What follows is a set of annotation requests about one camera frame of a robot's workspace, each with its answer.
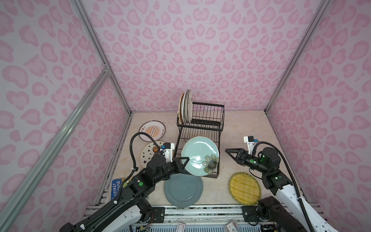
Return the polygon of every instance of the round woven tray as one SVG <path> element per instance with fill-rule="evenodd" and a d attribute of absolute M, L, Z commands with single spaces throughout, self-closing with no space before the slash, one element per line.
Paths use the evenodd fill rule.
<path fill-rule="evenodd" d="M 258 181 L 246 172 L 237 172 L 229 179 L 229 192 L 242 205 L 254 205 L 262 196 Z"/>

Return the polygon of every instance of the dish rack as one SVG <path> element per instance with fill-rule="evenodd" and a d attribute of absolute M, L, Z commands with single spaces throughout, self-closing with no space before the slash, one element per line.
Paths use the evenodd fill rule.
<path fill-rule="evenodd" d="M 205 177 L 218 178 L 220 166 L 220 134 L 224 127 L 224 105 L 193 102 L 193 115 L 189 123 L 181 124 L 179 115 L 177 117 L 179 136 L 175 146 L 173 157 L 180 157 L 186 142 L 196 136 L 204 136 L 211 139 L 218 147 L 219 163 L 218 167 Z"/>

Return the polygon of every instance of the pink patterned wall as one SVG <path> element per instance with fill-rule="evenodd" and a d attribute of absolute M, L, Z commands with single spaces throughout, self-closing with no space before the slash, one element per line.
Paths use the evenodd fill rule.
<path fill-rule="evenodd" d="M 84 0 L 132 110 L 264 109 L 320 0 Z"/>
<path fill-rule="evenodd" d="M 102 65 L 69 0 L 0 3 L 0 210 Z"/>
<path fill-rule="evenodd" d="M 10 231 L 59 231 L 67 222 L 82 220 L 97 197 L 126 118 L 107 80 Z"/>
<path fill-rule="evenodd" d="M 337 0 L 269 114 L 310 200 L 342 232 L 371 228 L 370 1 Z"/>

